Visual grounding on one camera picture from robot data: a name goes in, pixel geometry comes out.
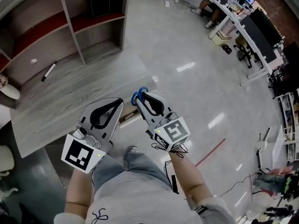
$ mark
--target red shelf panel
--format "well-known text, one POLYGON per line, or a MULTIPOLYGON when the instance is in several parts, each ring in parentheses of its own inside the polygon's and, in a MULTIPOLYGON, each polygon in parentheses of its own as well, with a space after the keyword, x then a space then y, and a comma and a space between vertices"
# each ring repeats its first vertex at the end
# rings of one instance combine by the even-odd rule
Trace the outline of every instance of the red shelf panel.
POLYGON ((35 25, 14 42, 12 58, 43 36, 67 24, 64 12, 57 13, 35 25))
POLYGON ((2 70, 8 63, 9 60, 7 60, 4 55, 0 54, 0 70, 2 70))
POLYGON ((117 19, 124 18, 125 15, 122 13, 111 13, 97 18, 91 18, 89 14, 80 14, 78 16, 71 18, 71 24, 73 26, 74 32, 84 30, 85 28, 100 25, 105 22, 114 21, 117 19))

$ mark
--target white t-shirt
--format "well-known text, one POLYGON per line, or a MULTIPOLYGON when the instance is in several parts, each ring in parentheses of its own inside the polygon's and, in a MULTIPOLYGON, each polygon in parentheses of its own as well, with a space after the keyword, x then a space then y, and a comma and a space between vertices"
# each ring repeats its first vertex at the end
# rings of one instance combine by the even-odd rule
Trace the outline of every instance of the white t-shirt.
POLYGON ((56 215, 54 224, 234 224, 225 202, 216 197, 203 200, 196 210, 159 179, 123 172, 95 193, 86 220, 71 214, 56 215))

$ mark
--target gray wooden tabletop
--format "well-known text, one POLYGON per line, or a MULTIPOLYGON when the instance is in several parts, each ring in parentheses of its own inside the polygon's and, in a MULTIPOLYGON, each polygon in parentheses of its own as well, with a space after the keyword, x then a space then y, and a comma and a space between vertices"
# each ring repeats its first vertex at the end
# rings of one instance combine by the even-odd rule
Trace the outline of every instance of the gray wooden tabletop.
POLYGON ((72 55, 60 61, 41 82, 44 74, 41 72, 22 86, 17 108, 10 111, 21 157, 72 131, 88 104, 113 97, 128 102, 142 86, 156 88, 129 46, 119 53, 102 53, 85 66, 78 55, 72 55))

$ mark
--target sneaker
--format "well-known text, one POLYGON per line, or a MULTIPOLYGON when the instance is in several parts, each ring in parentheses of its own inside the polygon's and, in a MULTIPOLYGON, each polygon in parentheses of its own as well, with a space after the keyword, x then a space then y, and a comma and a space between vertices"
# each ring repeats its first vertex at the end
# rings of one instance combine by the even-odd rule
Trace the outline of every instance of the sneaker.
POLYGON ((137 153, 137 147, 133 145, 127 147, 125 155, 128 153, 137 153))
POLYGON ((251 184, 253 188, 255 187, 256 180, 259 178, 259 176, 260 176, 259 174, 256 174, 256 176, 251 180, 251 184))
POLYGON ((212 22, 212 21, 209 21, 209 22, 205 25, 205 28, 206 28, 206 29, 210 29, 212 25, 213 25, 213 22, 212 22))
POLYGON ((197 9, 191 9, 191 12, 200 15, 200 13, 201 13, 201 9, 199 9, 199 8, 197 8, 197 9))

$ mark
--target gray shorts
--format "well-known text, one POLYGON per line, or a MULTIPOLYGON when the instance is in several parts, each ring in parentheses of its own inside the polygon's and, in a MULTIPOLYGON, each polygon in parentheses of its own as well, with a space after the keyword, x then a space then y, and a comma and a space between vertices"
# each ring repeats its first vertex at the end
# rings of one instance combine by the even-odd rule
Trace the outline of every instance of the gray shorts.
POLYGON ((98 163, 93 172, 95 192, 105 182, 125 171, 150 175, 163 181, 167 186, 171 187, 167 176, 147 155, 143 153, 132 152, 127 153, 124 156, 124 166, 122 166, 119 162, 117 162, 109 155, 106 155, 103 160, 98 163))

